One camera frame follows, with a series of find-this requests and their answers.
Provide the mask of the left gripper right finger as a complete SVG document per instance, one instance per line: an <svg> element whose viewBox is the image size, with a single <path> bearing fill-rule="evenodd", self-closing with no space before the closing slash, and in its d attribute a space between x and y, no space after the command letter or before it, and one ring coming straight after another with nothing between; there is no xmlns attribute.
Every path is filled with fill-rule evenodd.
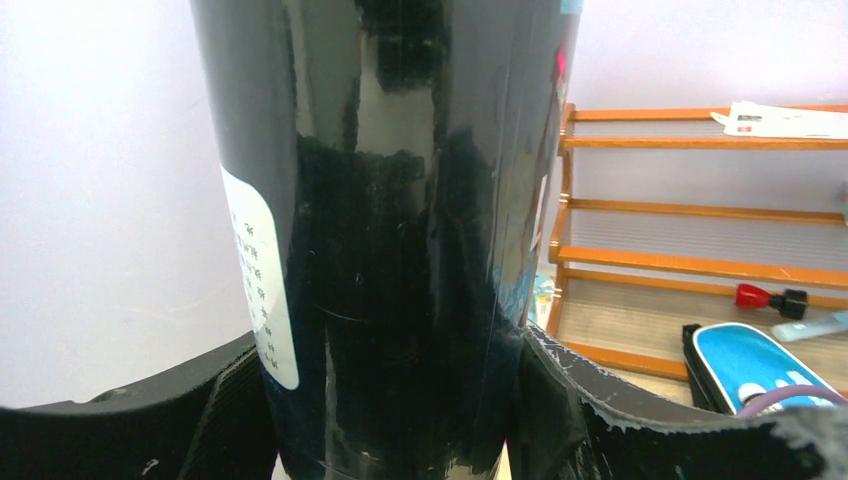
<svg viewBox="0 0 848 480"><path fill-rule="evenodd" d="M644 390L529 324L507 434L515 479L844 479L847 409L738 418Z"/></svg>

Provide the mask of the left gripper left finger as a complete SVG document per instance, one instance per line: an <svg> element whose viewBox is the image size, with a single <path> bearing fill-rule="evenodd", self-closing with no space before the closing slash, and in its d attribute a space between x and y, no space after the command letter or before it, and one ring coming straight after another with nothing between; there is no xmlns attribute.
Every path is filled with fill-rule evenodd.
<svg viewBox="0 0 848 480"><path fill-rule="evenodd" d="M269 479L276 458L250 333L84 403L1 410L4 479Z"/></svg>

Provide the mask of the black shuttlecock tube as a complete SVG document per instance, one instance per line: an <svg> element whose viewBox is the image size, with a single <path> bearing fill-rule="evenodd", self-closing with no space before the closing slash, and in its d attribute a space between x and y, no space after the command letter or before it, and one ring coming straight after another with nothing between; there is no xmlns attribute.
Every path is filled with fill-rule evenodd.
<svg viewBox="0 0 848 480"><path fill-rule="evenodd" d="M191 10L286 473L493 478L578 11Z"/></svg>

